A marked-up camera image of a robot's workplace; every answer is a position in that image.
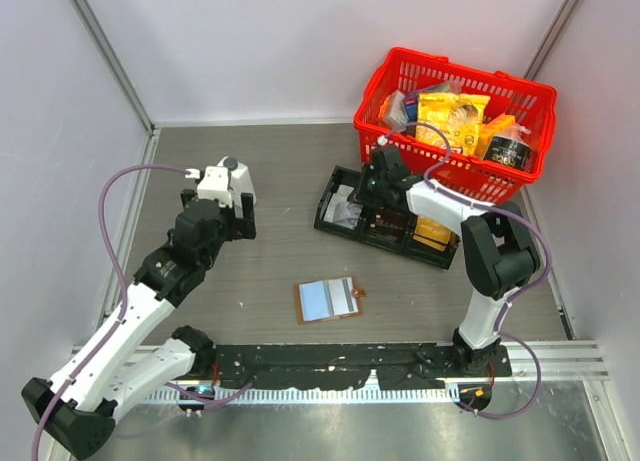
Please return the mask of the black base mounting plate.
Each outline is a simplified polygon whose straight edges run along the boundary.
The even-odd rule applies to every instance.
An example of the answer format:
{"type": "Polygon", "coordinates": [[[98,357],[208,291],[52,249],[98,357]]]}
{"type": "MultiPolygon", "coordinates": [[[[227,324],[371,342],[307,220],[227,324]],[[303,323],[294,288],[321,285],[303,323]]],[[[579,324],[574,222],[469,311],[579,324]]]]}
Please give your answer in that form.
{"type": "Polygon", "coordinates": [[[448,378],[506,378],[512,368],[503,346],[472,359],[442,343],[228,344],[216,347],[210,372],[228,389],[343,391],[362,389],[371,375],[382,390],[412,390],[448,378]]]}

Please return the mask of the black round can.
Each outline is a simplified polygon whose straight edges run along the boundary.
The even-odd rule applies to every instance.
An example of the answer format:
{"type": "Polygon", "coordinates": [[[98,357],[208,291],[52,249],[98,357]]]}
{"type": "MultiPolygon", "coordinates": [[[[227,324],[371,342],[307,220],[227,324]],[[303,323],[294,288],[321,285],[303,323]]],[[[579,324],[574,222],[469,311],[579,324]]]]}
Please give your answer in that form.
{"type": "Polygon", "coordinates": [[[524,171],[533,156],[533,149],[524,141],[507,135],[494,135],[489,141],[484,160],[524,171]]]}

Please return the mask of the red plastic shopping basket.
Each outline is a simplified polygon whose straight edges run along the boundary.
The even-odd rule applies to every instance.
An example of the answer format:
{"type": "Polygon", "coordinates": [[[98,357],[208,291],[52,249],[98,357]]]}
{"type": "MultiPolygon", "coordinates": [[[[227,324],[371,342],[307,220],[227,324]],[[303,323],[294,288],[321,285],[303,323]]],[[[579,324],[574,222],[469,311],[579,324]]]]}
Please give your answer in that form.
{"type": "Polygon", "coordinates": [[[439,161],[434,178],[463,195],[501,203],[536,182],[555,131],[557,92],[549,85],[502,71],[489,73],[455,64],[444,56],[394,47],[376,69],[354,116],[360,157],[367,162],[390,128],[383,116],[399,94],[418,96],[419,125],[391,136],[414,173],[439,161]],[[482,129],[496,118],[524,128],[531,149],[522,168],[488,157],[482,129]]]}

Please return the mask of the orange snack packet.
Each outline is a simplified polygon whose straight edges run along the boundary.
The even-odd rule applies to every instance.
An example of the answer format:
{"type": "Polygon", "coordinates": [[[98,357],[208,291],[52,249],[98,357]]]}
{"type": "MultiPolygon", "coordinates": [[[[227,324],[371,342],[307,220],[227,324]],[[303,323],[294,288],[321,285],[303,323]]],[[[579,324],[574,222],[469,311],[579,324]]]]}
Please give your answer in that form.
{"type": "Polygon", "coordinates": [[[511,114],[502,113],[489,123],[484,124],[480,130],[475,156],[483,159],[488,149],[492,137],[515,123],[515,117],[511,114]]]}

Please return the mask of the white bottle grey cap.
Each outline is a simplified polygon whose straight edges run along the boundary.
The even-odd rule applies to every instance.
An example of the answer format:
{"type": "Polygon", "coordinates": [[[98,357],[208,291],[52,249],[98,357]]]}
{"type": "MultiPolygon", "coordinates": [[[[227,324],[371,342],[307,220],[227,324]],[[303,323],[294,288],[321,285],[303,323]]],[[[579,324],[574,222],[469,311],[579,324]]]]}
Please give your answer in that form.
{"type": "Polygon", "coordinates": [[[225,167],[229,171],[229,189],[232,194],[234,206],[237,209],[242,208],[241,195],[243,193],[251,194],[253,196],[253,204],[256,204],[257,195],[255,193],[248,166],[232,156],[223,157],[219,161],[218,166],[225,167]]]}

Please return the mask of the black compartment tray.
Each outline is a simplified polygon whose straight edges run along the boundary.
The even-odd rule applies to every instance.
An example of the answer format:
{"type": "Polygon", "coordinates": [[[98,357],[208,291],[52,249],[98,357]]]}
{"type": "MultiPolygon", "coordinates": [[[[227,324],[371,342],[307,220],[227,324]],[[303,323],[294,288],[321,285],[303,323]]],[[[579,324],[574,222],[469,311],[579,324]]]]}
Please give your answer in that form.
{"type": "Polygon", "coordinates": [[[382,208],[368,208],[347,201],[360,173],[336,166],[318,202],[314,228],[360,244],[384,249],[438,268],[450,268],[459,238],[451,234],[440,241],[415,234],[417,217],[382,208]]]}

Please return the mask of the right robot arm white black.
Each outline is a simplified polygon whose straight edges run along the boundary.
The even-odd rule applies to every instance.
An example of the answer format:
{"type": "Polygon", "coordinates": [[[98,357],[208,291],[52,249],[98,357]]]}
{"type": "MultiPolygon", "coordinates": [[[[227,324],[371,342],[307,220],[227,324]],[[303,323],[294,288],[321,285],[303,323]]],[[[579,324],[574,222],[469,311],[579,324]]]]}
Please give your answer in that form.
{"type": "Polygon", "coordinates": [[[512,298],[541,266],[518,206],[477,201],[413,174],[393,144],[374,149],[353,196],[366,207],[429,218],[460,238],[472,295],[454,330],[451,361],[465,376],[482,371],[497,351],[512,298]]]}

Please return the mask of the brown cards stack in tray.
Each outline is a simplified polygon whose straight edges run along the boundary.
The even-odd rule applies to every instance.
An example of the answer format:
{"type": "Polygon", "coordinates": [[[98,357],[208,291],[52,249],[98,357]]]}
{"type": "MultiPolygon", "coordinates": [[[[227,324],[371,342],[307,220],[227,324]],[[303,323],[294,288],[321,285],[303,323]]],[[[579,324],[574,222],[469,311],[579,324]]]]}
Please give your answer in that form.
{"type": "Polygon", "coordinates": [[[408,225],[408,216],[387,209],[376,209],[369,222],[372,236],[396,241],[401,239],[408,225]]]}

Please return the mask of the card with black stripe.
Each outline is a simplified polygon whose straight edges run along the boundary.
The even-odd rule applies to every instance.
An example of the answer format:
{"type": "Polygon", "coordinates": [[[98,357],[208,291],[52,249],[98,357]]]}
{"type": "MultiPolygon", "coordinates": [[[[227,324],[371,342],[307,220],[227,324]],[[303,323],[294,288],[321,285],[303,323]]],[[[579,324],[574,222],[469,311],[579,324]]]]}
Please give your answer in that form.
{"type": "Polygon", "coordinates": [[[352,277],[343,277],[324,282],[329,314],[332,317],[356,315],[360,312],[352,277]]]}

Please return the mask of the yellow snack bag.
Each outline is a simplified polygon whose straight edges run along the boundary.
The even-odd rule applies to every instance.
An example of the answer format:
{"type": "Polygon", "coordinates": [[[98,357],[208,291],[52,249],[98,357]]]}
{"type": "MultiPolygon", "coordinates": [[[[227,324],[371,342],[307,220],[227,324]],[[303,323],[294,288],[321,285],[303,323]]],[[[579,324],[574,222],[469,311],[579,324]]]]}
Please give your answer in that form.
{"type": "Polygon", "coordinates": [[[426,123],[434,126],[446,137],[453,153],[471,156],[475,153],[483,125],[484,111],[490,102],[487,95],[426,92],[418,99],[415,138],[418,143],[446,148],[441,136],[426,123]]]}

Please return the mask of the yellow cards stack in tray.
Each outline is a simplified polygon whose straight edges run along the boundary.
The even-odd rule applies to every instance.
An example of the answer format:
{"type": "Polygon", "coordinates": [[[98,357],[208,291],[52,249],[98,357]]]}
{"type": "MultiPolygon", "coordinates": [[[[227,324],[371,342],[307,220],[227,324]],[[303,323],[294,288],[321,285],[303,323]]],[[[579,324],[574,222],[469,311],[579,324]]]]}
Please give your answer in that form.
{"type": "Polygon", "coordinates": [[[445,226],[428,217],[417,217],[413,234],[414,241],[442,252],[449,246],[451,239],[452,232],[445,226]]]}

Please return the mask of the grey carton box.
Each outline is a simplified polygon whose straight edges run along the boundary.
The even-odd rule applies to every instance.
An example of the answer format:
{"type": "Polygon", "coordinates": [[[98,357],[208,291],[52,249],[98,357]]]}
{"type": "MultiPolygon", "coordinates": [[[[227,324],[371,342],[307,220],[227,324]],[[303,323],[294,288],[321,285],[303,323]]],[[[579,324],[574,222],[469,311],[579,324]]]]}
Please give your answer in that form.
{"type": "Polygon", "coordinates": [[[408,122],[404,98],[405,93],[396,90],[384,99],[378,113],[378,121],[382,126],[395,129],[408,122]]]}

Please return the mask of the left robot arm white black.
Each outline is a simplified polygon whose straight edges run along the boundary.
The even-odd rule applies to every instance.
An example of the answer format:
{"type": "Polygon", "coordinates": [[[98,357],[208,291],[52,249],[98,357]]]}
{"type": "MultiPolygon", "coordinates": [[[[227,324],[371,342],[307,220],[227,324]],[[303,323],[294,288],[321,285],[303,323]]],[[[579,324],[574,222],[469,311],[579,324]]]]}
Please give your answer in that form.
{"type": "Polygon", "coordinates": [[[38,431],[77,460],[99,451],[122,417],[158,387],[184,375],[202,379],[216,362],[214,342],[183,326],[143,360],[125,364],[204,281],[224,243],[256,236],[253,194],[241,194],[239,209],[192,190],[181,198],[166,242],[144,258],[112,315],[63,368],[22,389],[38,431]]]}

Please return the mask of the white cards stack in tray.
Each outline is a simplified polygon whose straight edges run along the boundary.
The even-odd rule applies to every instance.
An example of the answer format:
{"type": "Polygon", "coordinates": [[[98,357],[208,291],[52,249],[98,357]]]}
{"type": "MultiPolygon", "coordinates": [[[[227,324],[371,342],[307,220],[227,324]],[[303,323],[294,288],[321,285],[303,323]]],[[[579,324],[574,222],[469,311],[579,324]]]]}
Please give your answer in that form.
{"type": "Polygon", "coordinates": [[[337,191],[332,193],[329,198],[323,215],[325,222],[347,229],[356,228],[362,213],[362,206],[349,200],[353,190],[353,187],[344,184],[338,186],[337,191]]]}

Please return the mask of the brown leather card holder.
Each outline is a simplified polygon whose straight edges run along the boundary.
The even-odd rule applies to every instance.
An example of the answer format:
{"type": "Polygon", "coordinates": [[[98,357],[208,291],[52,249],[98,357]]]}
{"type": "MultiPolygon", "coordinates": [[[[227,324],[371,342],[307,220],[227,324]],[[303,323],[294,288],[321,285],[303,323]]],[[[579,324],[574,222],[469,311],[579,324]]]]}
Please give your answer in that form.
{"type": "Polygon", "coordinates": [[[360,316],[366,297],[353,276],[296,284],[293,293],[301,325],[360,316]]]}

